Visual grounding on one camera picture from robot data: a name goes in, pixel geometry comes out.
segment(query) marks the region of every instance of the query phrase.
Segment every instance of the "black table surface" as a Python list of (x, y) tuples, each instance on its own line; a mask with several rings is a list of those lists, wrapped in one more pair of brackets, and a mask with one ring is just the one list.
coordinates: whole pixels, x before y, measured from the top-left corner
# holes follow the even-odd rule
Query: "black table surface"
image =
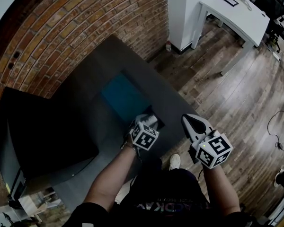
[[(108, 37), (80, 63), (52, 97), (82, 121), (99, 149), (98, 156), (83, 171), (53, 187), (70, 211), (82, 203), (96, 176), (120, 151), (127, 125), (100, 95), (101, 89), (119, 73), (126, 75), (140, 90), (165, 124), (150, 151), (142, 152), (144, 161), (163, 156), (179, 143), (185, 137), (181, 116), (196, 114), (147, 62), (115, 36)], [(140, 168), (141, 163), (136, 160), (128, 180), (137, 175)]]

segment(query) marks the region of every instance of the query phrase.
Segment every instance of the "white sneaker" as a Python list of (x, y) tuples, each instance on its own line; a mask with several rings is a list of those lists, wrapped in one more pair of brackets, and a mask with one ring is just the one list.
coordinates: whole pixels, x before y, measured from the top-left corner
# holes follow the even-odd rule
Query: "white sneaker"
[(280, 171), (275, 175), (274, 187), (278, 187), (279, 186), (279, 184), (276, 183), (276, 177), (278, 175), (280, 175), (283, 171), (284, 171), (284, 169), (281, 168)]
[(181, 164), (181, 158), (178, 154), (173, 154), (170, 158), (169, 170), (179, 169)]

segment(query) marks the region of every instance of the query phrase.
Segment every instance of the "white desk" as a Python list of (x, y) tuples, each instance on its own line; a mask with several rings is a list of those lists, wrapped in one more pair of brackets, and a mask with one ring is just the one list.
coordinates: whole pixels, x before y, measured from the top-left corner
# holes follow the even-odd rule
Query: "white desk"
[(191, 45), (193, 49), (196, 48), (207, 13), (214, 15), (245, 40), (241, 52), (230, 61), (221, 72), (223, 76), (237, 64), (253, 46), (258, 47), (260, 45), (269, 22), (269, 18), (253, 3), (249, 2), (252, 8), (252, 11), (249, 11), (241, 0), (236, 1), (239, 4), (234, 7), (224, 0), (200, 1), (202, 8)]

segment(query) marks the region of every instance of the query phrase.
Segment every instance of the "black office chair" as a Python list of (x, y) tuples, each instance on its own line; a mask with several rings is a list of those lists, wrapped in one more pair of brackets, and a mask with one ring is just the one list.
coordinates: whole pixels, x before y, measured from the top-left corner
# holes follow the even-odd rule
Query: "black office chair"
[(269, 34), (268, 42), (274, 42), (278, 47), (277, 52), (279, 53), (278, 37), (280, 36), (284, 40), (284, 29), (274, 20), (284, 15), (284, 0), (256, 0), (255, 5), (270, 18), (266, 30), (266, 33)]

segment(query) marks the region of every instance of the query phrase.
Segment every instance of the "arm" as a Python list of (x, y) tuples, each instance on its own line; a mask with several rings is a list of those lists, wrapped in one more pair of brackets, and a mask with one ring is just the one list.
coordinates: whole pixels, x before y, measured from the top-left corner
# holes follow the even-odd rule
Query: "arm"
[(224, 216), (240, 212), (238, 195), (221, 166), (214, 169), (204, 167), (204, 178), (211, 203), (219, 208)]
[(130, 145), (131, 142), (127, 142), (114, 160), (96, 177), (84, 202), (96, 203), (106, 211), (111, 209), (136, 155)]

